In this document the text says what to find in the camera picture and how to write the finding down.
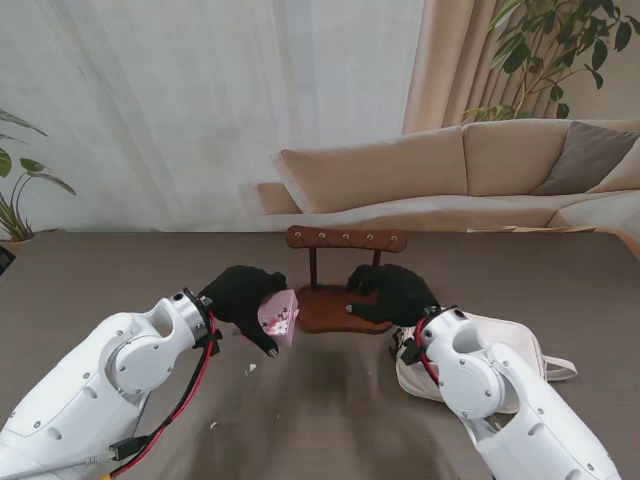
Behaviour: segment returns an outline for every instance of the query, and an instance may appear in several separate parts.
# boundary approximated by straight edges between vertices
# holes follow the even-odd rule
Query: black gripper glove
[[[376,290],[376,303],[353,303],[347,305],[347,311],[372,323],[390,321],[400,327],[415,327],[425,317],[426,308],[440,309],[422,277],[398,265],[360,265],[349,277],[347,291],[358,288],[363,297]]]
[[[258,308],[267,295],[285,290],[287,279],[280,272],[269,274],[256,267],[227,268],[198,295],[211,300],[208,309],[222,322],[233,323],[240,332],[270,357],[279,353],[258,320]]]

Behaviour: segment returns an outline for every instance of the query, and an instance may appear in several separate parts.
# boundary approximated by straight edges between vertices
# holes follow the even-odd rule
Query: wooden bar
[[[318,257],[315,248],[309,249],[309,274],[311,276],[311,288],[316,290],[318,288]]]
[[[374,250],[373,251],[373,266],[380,266],[380,257],[382,256],[382,250]]]

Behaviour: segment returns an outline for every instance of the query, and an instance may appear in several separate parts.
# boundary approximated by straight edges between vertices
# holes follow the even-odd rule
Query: small pink box
[[[258,309],[258,321],[279,345],[291,346],[298,316],[298,299],[293,290],[274,293]]]

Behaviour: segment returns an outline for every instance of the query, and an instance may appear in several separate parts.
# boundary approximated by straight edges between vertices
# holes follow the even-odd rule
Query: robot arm
[[[0,479],[54,467],[32,478],[80,480],[113,470],[100,464],[114,457],[110,446],[134,434],[151,391],[208,325],[202,303],[186,289],[147,313],[103,320],[11,413],[0,432]]]
[[[445,310],[416,331],[438,366],[447,406],[463,423],[496,480],[621,480],[597,437],[547,382],[510,347],[484,345],[475,325]],[[504,427],[487,420],[517,397]]]

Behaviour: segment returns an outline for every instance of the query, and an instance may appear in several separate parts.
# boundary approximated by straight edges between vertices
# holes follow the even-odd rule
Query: white bag
[[[524,325],[506,320],[481,317],[466,312],[465,315],[469,320],[477,324],[478,334],[486,345],[494,342],[509,345],[531,365],[541,378],[552,382],[566,380],[578,374],[575,365],[570,361],[543,355],[538,339]],[[413,338],[415,327],[401,330],[399,338],[400,349],[396,354],[398,383],[400,383],[405,392],[411,395],[442,402],[440,389],[433,383],[422,363],[406,365],[400,358],[406,349],[404,342],[409,338]],[[498,410],[499,413],[515,413],[517,411],[517,401],[507,404],[504,408]]]

